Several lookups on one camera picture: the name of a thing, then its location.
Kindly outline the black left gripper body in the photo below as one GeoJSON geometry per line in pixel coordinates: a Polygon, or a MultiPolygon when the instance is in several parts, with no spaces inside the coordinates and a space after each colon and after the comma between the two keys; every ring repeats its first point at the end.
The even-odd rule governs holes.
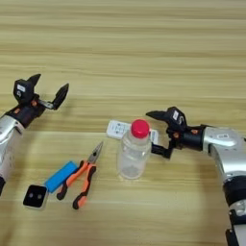
{"type": "Polygon", "coordinates": [[[18,104],[10,111],[7,111],[6,115],[17,120],[24,128],[28,128],[45,111],[45,107],[38,102],[38,99],[39,97],[36,95],[29,103],[18,104]]]}

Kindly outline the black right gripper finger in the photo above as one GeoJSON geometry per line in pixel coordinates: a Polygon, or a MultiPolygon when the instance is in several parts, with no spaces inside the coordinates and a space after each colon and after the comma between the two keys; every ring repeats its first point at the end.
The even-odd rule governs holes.
{"type": "Polygon", "coordinates": [[[162,157],[164,157],[166,159],[170,159],[174,147],[175,147],[174,142],[172,140],[170,140],[167,148],[164,148],[163,146],[160,146],[160,145],[157,145],[157,144],[152,144],[151,152],[153,154],[162,156],[162,157]]]}
{"type": "Polygon", "coordinates": [[[154,118],[159,121],[166,120],[166,112],[165,111],[149,111],[146,113],[147,116],[154,118]]]}

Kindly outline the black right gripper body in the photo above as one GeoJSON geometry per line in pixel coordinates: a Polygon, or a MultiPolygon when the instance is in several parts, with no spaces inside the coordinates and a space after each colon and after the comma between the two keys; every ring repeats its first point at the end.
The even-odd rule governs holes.
{"type": "Polygon", "coordinates": [[[175,148],[189,148],[202,151],[205,128],[205,125],[195,127],[187,126],[183,131],[178,131],[168,127],[166,132],[175,148]]]}

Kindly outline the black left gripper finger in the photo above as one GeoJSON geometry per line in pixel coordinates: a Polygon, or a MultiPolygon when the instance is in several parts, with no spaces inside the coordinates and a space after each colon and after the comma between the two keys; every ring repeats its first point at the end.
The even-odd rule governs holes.
{"type": "Polygon", "coordinates": [[[28,79],[28,82],[31,83],[32,86],[36,86],[39,78],[40,78],[40,74],[35,74],[28,79]]]}
{"type": "Polygon", "coordinates": [[[58,92],[56,93],[55,99],[52,102],[46,102],[40,100],[39,103],[44,106],[46,109],[56,111],[60,105],[63,103],[64,99],[66,98],[67,92],[69,90],[69,84],[65,84],[62,86],[58,92]]]}

